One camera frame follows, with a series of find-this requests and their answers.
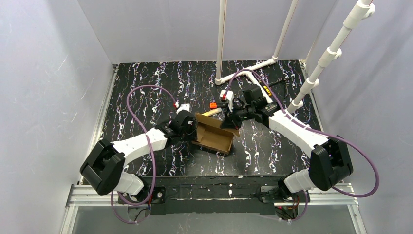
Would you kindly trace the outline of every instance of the pvc pipe frame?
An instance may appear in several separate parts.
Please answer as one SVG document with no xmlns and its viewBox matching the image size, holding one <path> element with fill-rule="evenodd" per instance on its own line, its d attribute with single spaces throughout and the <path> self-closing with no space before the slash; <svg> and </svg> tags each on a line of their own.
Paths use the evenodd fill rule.
<svg viewBox="0 0 413 234">
<path fill-rule="evenodd" d="M 326 51 L 319 59 L 316 68 L 311 73 L 310 77 L 306 79 L 305 83 L 300 88 L 299 93 L 288 106 L 287 111 L 289 113 L 292 114 L 298 108 L 303 106 L 302 99 L 310 92 L 312 88 L 315 87 L 315 85 L 313 84 L 319 83 L 318 77 L 320 76 L 321 72 L 328 65 L 330 65 L 331 61 L 341 56 L 340 46 L 343 44 L 344 40 L 347 38 L 351 30 L 355 28 L 361 20 L 370 17 L 374 13 L 375 6 L 371 2 L 371 0 L 357 1 L 354 8 L 350 11 L 349 15 L 344 20 L 343 26 L 337 33 L 337 36 L 334 38 L 331 45 L 327 47 Z"/>
<path fill-rule="evenodd" d="M 284 41 L 285 35 L 287 34 L 288 26 L 290 25 L 291 19 L 293 17 L 294 11 L 297 7 L 298 0 L 293 0 L 290 5 L 290 9 L 288 10 L 287 18 L 285 19 L 284 26 L 282 27 L 280 37 L 278 39 L 277 45 L 275 47 L 274 55 L 272 58 L 270 58 L 267 61 L 258 63 L 254 66 L 246 67 L 245 69 L 250 69 L 250 70 L 257 70 L 262 67 L 272 65 L 277 62 L 278 60 L 278 54 L 281 49 L 282 42 Z M 216 85 L 221 85 L 227 81 L 229 81 L 234 74 L 228 75 L 226 77 L 221 77 L 221 67 L 222 67 L 222 46 L 224 44 L 224 27 L 225 27 L 225 15 L 226 15 L 226 0 L 220 0 L 220 19 L 219 19 L 219 33 L 218 33 L 218 55 L 217 55 L 217 76 L 215 78 L 215 84 Z M 240 72 L 238 73 L 237 77 L 247 75 L 248 78 L 251 80 L 252 83 L 258 84 L 258 81 L 255 79 L 255 77 L 251 74 L 251 72 Z M 263 88 L 261 88 L 265 98 L 267 101 L 271 101 L 271 98 L 268 96 L 268 94 L 265 92 Z"/>
<path fill-rule="evenodd" d="M 222 67 L 222 52 L 224 48 L 224 31 L 225 31 L 225 16 L 226 16 L 226 0 L 220 0 L 219 12 L 219 31 L 218 31 L 218 52 L 217 52 L 217 76 L 216 80 L 221 78 Z"/>
</svg>

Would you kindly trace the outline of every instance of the black tabletop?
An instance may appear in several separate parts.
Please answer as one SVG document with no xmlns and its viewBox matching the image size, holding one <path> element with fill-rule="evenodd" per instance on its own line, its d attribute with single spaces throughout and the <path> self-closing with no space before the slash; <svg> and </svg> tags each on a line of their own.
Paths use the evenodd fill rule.
<svg viewBox="0 0 413 234">
<path fill-rule="evenodd" d="M 224 61 L 223 76 L 258 61 Z M 180 104 L 189 103 L 193 113 L 209 111 L 209 104 L 218 100 L 227 83 L 214 83 L 216 63 L 198 62 L 149 62 L 121 63 L 106 112 L 102 137 L 109 141 L 124 140 L 141 134 L 140 126 L 126 108 L 128 92 L 142 84 L 156 84 L 168 89 Z M 290 78 L 288 96 L 284 99 L 284 85 L 273 86 L 285 107 L 298 93 L 305 77 L 297 60 L 280 60 L 274 65 L 257 70 L 267 82 Z M 231 86 L 235 97 L 252 83 L 237 78 Z M 131 97 L 131 105 L 145 127 L 150 129 L 160 121 L 170 118 L 175 110 L 165 92 L 145 88 Z M 319 129 L 313 103 L 304 98 L 304 107 L 295 112 L 297 118 L 312 128 Z M 222 119 L 223 114 L 215 116 Z M 245 121 L 235 138 L 229 155 L 223 155 L 190 143 L 178 143 L 155 153 L 156 172 L 159 176 L 243 176 L 285 175 L 305 168 L 308 159 L 291 141 L 260 123 Z M 150 156 L 143 156 L 128 165 L 129 173 L 151 175 Z"/>
</svg>

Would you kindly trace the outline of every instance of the gray backdrop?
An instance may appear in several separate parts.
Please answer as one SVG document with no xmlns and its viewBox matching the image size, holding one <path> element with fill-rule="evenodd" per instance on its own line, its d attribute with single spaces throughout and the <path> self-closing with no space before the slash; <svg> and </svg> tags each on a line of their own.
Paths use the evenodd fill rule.
<svg viewBox="0 0 413 234">
<path fill-rule="evenodd" d="M 355 1 L 340 0 L 308 59 L 314 69 Z M 411 233 L 413 5 L 409 0 L 375 0 L 376 13 L 360 23 L 342 45 L 343 55 L 320 76 L 314 89 L 326 131 L 359 145 L 380 172 L 380 188 L 361 198 L 369 233 Z M 368 192 L 373 171 L 352 156 L 355 192 Z"/>
<path fill-rule="evenodd" d="M 1 233 L 56 234 L 112 65 L 77 1 L 0 2 Z"/>
<path fill-rule="evenodd" d="M 219 0 L 78 0 L 110 61 L 216 60 Z M 305 59 L 335 0 L 300 0 L 280 59 Z M 224 60 L 269 59 L 291 0 L 228 0 Z"/>
</svg>

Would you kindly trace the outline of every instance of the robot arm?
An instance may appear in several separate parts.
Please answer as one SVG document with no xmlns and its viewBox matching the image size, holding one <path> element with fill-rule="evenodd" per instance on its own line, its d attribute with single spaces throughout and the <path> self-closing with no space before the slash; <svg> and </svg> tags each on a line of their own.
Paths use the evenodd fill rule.
<svg viewBox="0 0 413 234">
<path fill-rule="evenodd" d="M 294 117 L 289 119 L 276 104 L 267 102 L 259 85 L 243 90 L 243 96 L 246 104 L 228 91 L 223 100 L 225 103 L 221 105 L 225 106 L 221 128 L 238 129 L 242 121 L 254 119 L 287 137 L 310 158 L 308 169 L 294 172 L 279 181 L 278 196 L 286 199 L 293 193 L 313 188 L 327 191 L 353 172 L 345 143 L 306 130 L 309 126 Z M 293 120 L 306 127 L 296 125 Z"/>
<path fill-rule="evenodd" d="M 137 195 L 144 183 L 136 175 L 124 172 L 124 166 L 150 152 L 147 137 L 154 151 L 178 141 L 196 140 L 195 116 L 188 110 L 188 104 L 181 105 L 174 119 L 156 125 L 145 134 L 112 143 L 100 140 L 86 158 L 80 173 L 99 195 L 111 191 Z"/>
</svg>

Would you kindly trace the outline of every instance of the cardboard box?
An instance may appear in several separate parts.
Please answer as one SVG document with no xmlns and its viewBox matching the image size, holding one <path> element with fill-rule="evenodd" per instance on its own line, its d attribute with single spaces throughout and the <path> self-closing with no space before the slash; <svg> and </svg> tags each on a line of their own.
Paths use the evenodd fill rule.
<svg viewBox="0 0 413 234">
<path fill-rule="evenodd" d="M 195 114 L 197 123 L 196 133 L 198 139 L 192 143 L 216 150 L 223 154 L 229 154 L 234 135 L 239 137 L 240 132 L 235 129 L 221 129 L 219 119 L 204 116 L 200 113 Z"/>
</svg>

